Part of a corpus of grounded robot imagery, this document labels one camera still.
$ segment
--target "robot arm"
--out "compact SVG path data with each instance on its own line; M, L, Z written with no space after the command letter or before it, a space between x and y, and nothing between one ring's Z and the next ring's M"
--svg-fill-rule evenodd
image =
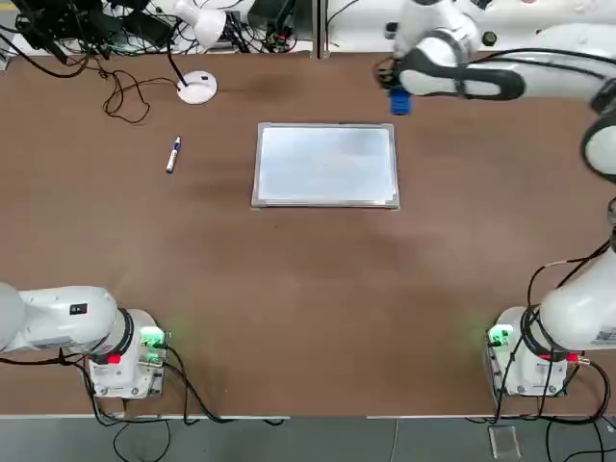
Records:
M597 3L608 8L605 1ZM407 0L398 23L394 64L381 82L418 96L581 99L601 116L583 140L583 159L616 184L616 25L561 24L537 34L520 51L472 61L481 33L452 0Z
M99 287L18 292L0 283L0 353L57 348L88 357L100 397L161 391L167 335L147 313L118 308Z
M18 292L0 283L0 317L3 353L70 348L102 354L116 346L124 330L116 301L98 287Z
M596 0L593 6L611 8L613 17L610 3ZM379 81L387 90L404 88L418 96L580 99L600 116L582 140L582 158L616 184L616 25L561 23L541 31L525 48L473 61L483 32L452 0L406 0L393 65L379 69ZM610 204L614 229L615 204ZM616 348L616 232L611 241L582 276L544 298L537 322L529 321L526 307L500 315L488 332L495 392L557 395L567 351Z

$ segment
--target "table surface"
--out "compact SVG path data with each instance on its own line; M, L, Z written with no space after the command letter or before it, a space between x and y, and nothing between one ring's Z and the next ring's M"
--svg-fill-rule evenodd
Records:
M372 79L379 58L178 58L213 72L218 95L191 107L172 86L144 87L141 126L105 116L113 84L96 72L53 79L14 60L0 77L0 278L104 286L147 310L227 416L492 413L483 332L525 302L537 267L607 236L613 189L578 153L593 116L579 102L433 98L393 117ZM172 78L165 57L108 66ZM125 98L137 116L137 94ZM264 121L394 123L400 209L252 209ZM538 281L535 298L562 274ZM613 354L595 357L614 376ZM0 377L0 414L90 412L77 371ZM588 414L602 389L589 371L571 392L548 412ZM132 411L180 414L181 403L170 378ZM536 399L505 409L532 412Z

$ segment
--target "white shelf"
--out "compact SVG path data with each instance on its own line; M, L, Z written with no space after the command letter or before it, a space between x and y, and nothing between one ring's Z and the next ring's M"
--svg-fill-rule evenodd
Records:
M348 0L331 0L327 17L347 3ZM329 51L392 51L394 42L385 39L385 25L398 22L403 3L404 0L359 0L331 22ZM482 31L497 34L496 45L483 47L481 51L526 46L537 31L551 25L571 22L616 24L614 0L534 0L534 3L495 0L486 11L470 0L457 0L455 5L472 17Z
M171 12L171 6L173 5L175 0L156 0L156 1L152 1L148 4L148 6L145 8L145 10L148 13L152 13L152 14L157 14L156 9L160 8L164 14L170 14ZM207 8L218 8L218 9L225 9L224 7L228 7L229 5L233 5L235 2L231 1L231 0L209 0L206 1L204 4L200 4L200 5L205 5ZM237 11L240 12L240 15L242 17L242 21L246 21L246 16L248 14L248 10L250 10L250 7L252 6L252 4L254 3L254 0L243 0L240 4L238 4L236 7L233 7L231 10L232 11ZM129 13L131 10L130 9L125 9L126 13ZM122 11L121 7L116 8L113 12L112 10L109 8L109 4L104 8L103 12L105 14L109 14L109 15L120 15L120 14L124 14L124 12ZM192 44L193 44L193 31L191 30L191 28L187 28L187 30L183 33L183 36L186 37L186 39L180 37L178 38L173 46L173 53L174 54L182 54L185 53L186 50L188 50L189 48L191 48ZM247 34L244 34L244 38L245 39L249 39L249 37L247 36ZM18 47L20 50L22 50L26 55L29 56L49 56L50 54L45 51L45 50L37 50L34 49L30 46L30 43L28 43L26 41L26 39L21 36L21 35L15 35L13 37L13 44ZM259 42L253 42L253 44L255 46L257 46L259 44ZM72 41L72 42L68 42L66 44L68 46L68 48L71 49L79 49L79 44L76 41ZM124 51L126 53L132 53L132 52L139 52L141 49L143 49L143 44L141 43L140 39L137 39L135 37L130 37L129 38L129 42L126 44L126 47L124 49ZM297 44L295 45L294 49L293 49L293 53L298 52L298 51L310 51L312 50L312 41L308 41L308 40L299 40L297 42ZM201 54L204 53L205 49L201 46L197 46L194 49L191 49L189 51L189 54ZM71 52L69 52L68 50L65 50L65 53L67 55L72 55ZM210 53L235 53L234 51L228 51L228 50L221 50L221 51L217 51L217 50L211 50Z

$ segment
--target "marker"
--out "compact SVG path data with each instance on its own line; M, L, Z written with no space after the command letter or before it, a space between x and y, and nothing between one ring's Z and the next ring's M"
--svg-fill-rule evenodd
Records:
M167 173L173 173L173 168L175 167L175 159L177 159L177 155L180 152L180 144L181 144L181 140L180 137L177 137L175 139L175 143L173 144L173 149L171 149L171 154L169 155L169 160L167 162L167 168L165 168L165 171Z

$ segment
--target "desk lamp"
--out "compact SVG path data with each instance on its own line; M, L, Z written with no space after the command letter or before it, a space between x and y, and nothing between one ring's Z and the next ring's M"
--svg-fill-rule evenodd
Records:
M194 37L205 49L214 45L227 21L227 15L220 10L199 9L189 0L177 0L173 5L173 14L192 27ZM218 90L216 77L204 70L194 70L182 75L171 56L170 44L167 47L167 56L171 67L180 78L177 84L177 94L189 104L202 104L214 97Z

